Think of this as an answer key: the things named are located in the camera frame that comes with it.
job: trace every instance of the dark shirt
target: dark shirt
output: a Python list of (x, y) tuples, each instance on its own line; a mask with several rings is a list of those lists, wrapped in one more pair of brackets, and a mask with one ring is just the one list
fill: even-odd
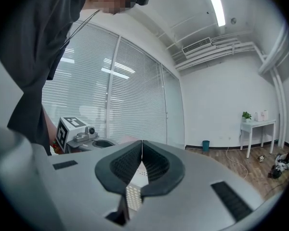
[(53, 79), (64, 53), (61, 46), (85, 0), (24, 0), (0, 30), (0, 60), (24, 92), (8, 128), (50, 153), (42, 108), (42, 88)]

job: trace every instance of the potted plant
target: potted plant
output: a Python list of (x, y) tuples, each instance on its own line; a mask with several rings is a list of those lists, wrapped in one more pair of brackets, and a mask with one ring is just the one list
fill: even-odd
[(242, 117), (245, 119), (245, 122), (250, 122), (251, 121), (251, 114), (248, 112), (244, 111)]

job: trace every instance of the window blinds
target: window blinds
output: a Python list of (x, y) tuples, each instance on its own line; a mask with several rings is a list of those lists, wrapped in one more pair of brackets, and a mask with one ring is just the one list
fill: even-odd
[(163, 66), (167, 111), (167, 144), (184, 149), (184, 116), (179, 80)]
[[(74, 23), (72, 32), (80, 25)], [(86, 25), (70, 41), (52, 81), (46, 81), (42, 104), (57, 126), (59, 117), (76, 116), (105, 137), (107, 92), (118, 36)]]
[(166, 108), (160, 63), (122, 39), (112, 80), (109, 137), (166, 143)]

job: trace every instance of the wooden floor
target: wooden floor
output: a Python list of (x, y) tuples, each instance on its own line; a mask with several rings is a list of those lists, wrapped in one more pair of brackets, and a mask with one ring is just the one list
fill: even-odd
[[(246, 176), (247, 172), (244, 167), (242, 167), (240, 164), (231, 162), (226, 157), (226, 150), (209, 150), (208, 152), (203, 152), (201, 149), (192, 148), (187, 148), (186, 150), (212, 157), (216, 161), (228, 167), (233, 172), (237, 173), (242, 178)], [(249, 158), (246, 158), (247, 149), (243, 149), (242, 151), (228, 150), (227, 152), (227, 156), (231, 160), (239, 162), (247, 168), (249, 173), (245, 180), (252, 184), (265, 200), (285, 189), (289, 181), (289, 170), (284, 171), (278, 179), (268, 178), (268, 172), (271, 170), (271, 167), (275, 162), (274, 155), (278, 153), (284, 154), (289, 152), (289, 147), (285, 146), (282, 150), (275, 146), (272, 154), (269, 154), (269, 150), (269, 145), (264, 146), (263, 148), (252, 148)], [(264, 155), (266, 157), (261, 163), (257, 159), (260, 155)]]

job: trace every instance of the black rectangular slot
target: black rectangular slot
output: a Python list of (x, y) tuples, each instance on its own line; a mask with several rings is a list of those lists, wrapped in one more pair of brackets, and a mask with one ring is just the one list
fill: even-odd
[(242, 220), (252, 212), (251, 208), (226, 182), (218, 182), (212, 184), (211, 187), (236, 221)]
[(55, 170), (57, 170), (57, 169), (65, 168), (65, 167), (74, 166), (76, 164), (78, 164), (78, 163), (76, 161), (72, 160), (72, 161), (66, 161), (63, 163), (53, 164), (53, 167)]

